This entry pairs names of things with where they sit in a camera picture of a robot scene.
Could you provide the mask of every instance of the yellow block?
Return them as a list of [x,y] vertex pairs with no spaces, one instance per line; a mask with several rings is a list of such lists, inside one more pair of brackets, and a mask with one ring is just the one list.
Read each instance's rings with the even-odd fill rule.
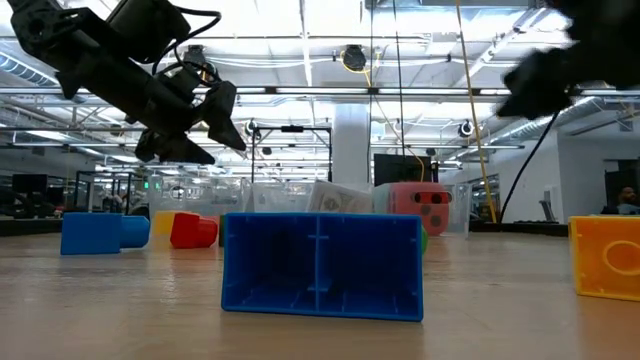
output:
[[640,301],[640,217],[578,216],[570,223],[576,292]]
[[173,219],[180,211],[158,211],[151,222],[151,236],[171,235]]

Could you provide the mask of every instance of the ceiling light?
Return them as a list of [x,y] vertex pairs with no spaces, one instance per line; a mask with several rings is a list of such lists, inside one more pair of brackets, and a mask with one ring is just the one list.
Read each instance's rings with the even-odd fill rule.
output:
[[80,150],[86,152],[87,154],[91,154],[91,155],[95,155],[95,156],[104,156],[103,153],[97,152],[95,150],[92,149],[86,149],[86,148],[79,148]]
[[239,87],[237,89],[238,94],[264,94],[267,92],[265,88],[243,88]]
[[39,136],[45,139],[51,139],[51,140],[65,141],[69,139],[68,136],[63,135],[57,131],[32,130],[32,131],[27,131],[27,133],[31,135]]
[[60,143],[12,143],[13,146],[31,146],[31,147],[63,147]]
[[340,94],[367,94],[369,89],[366,88],[313,88],[313,87],[283,87],[276,88],[276,92],[278,94],[329,94],[329,95],[340,95]]
[[76,147],[118,147],[120,146],[120,144],[69,144],[70,146],[76,146]]
[[[380,95],[399,95],[400,89],[380,89]],[[402,89],[404,95],[468,95],[467,89]]]
[[613,89],[594,89],[582,90],[580,95],[583,96],[640,96],[640,90],[613,90]]
[[480,95],[510,95],[511,91],[508,89],[482,89]]
[[138,160],[138,158],[134,157],[134,156],[123,156],[123,155],[111,155],[112,158],[118,160],[118,161],[122,161],[122,162],[126,162],[126,163],[137,163],[140,162],[140,160]]

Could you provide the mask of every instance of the wooden table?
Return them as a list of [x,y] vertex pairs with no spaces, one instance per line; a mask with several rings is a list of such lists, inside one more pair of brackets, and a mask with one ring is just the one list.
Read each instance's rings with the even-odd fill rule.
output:
[[559,238],[432,240],[422,324],[224,313],[217,247],[58,251],[0,239],[0,359],[640,359],[640,303],[577,297]]

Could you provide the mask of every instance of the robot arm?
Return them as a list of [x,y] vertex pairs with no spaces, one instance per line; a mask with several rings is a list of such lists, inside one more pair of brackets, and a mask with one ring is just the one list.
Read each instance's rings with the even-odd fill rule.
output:
[[65,98],[85,87],[144,124],[136,148],[143,161],[213,164],[214,158],[190,141],[185,132],[204,121],[209,138],[244,151],[246,144],[231,122],[236,87],[219,78],[202,104],[194,106],[193,90],[202,81],[198,64],[182,63],[169,77],[150,75],[135,61],[159,63],[189,37],[190,26],[168,0],[123,0],[101,20],[88,8],[61,9],[55,0],[9,0],[11,24],[28,54],[58,70]]
[[504,77],[511,96],[499,116],[530,120],[572,104],[580,85],[605,81],[619,89],[640,84],[640,45],[634,39],[639,0],[548,1],[572,20],[567,49],[535,51]]

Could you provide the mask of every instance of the monitor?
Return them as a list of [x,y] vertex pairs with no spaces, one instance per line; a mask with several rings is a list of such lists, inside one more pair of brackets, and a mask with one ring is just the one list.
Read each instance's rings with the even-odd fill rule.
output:
[[44,174],[13,174],[11,189],[20,194],[47,192],[48,177]]
[[54,206],[64,205],[64,188],[48,188],[46,201]]
[[374,154],[375,186],[406,181],[433,181],[431,157],[421,156],[420,160],[425,166],[424,179],[420,179],[422,165],[415,156]]

